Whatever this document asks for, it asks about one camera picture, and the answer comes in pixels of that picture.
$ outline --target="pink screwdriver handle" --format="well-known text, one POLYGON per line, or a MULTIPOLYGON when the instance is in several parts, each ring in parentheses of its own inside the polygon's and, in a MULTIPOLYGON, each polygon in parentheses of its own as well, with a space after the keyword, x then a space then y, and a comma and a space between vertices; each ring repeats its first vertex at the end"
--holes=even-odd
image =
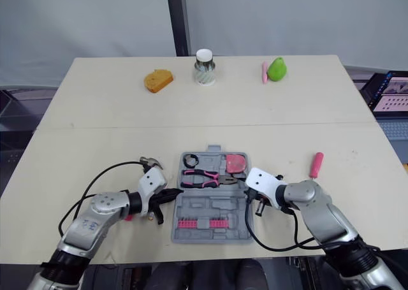
POLYGON ((266 84, 268 81, 268 63, 262 63, 262 82, 266 84))
POLYGON ((316 155, 314 156, 312 167, 309 173, 309 176, 311 178, 317 178, 317 176, 319 175, 321 163, 323 162, 323 157, 324 154, 321 152, 316 153, 316 155))

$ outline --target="laptop keyboard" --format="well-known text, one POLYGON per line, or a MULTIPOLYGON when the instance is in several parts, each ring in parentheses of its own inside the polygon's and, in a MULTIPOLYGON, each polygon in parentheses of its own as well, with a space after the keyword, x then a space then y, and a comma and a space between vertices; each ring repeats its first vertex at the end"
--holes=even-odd
POLYGON ((378 122, 389 140, 408 140, 408 121, 378 122))

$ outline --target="open toolbox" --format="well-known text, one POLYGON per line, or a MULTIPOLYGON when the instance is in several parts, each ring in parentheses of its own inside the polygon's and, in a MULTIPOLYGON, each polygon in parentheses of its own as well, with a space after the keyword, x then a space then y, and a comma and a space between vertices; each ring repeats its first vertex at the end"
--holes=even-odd
MULTIPOLYGON (((183 189, 184 193, 175 200, 172 241, 251 242, 244 219, 244 179, 248 172, 249 160, 245 153, 221 152, 219 145, 208 146, 207 152, 184 152, 180 158, 177 178, 177 187, 183 189), (232 158, 239 158, 238 165, 231 164, 232 158)), ((248 219, 252 226, 252 214, 248 219)))

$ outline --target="yellow sponge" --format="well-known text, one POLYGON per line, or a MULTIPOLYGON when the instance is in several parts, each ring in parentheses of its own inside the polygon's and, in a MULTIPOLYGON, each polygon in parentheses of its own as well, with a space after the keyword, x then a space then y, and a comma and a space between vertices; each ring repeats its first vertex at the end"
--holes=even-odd
POLYGON ((145 87, 151 92, 160 91, 173 80, 173 75, 165 69, 156 69, 145 77, 145 87))

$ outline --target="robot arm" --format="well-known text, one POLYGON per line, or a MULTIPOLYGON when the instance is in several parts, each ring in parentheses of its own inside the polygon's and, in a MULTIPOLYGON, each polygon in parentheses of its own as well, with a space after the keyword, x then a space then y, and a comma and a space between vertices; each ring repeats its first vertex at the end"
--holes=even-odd
POLYGON ((150 168, 139 180, 138 192, 107 192, 94 196, 90 206, 69 226, 49 262, 42 265, 28 290, 72 290, 95 256, 109 228, 129 214, 154 212, 163 223, 159 205, 172 201, 180 189, 166 185, 158 168, 150 168))
POLYGON ((300 211, 307 229, 319 244, 345 242, 324 248, 328 262, 340 273, 345 284, 355 289, 375 289, 386 286, 403 289, 384 261, 365 245, 357 230, 332 203, 318 183, 305 180, 286 184, 273 175, 253 168, 245 181, 258 191, 271 206, 282 210, 300 211))

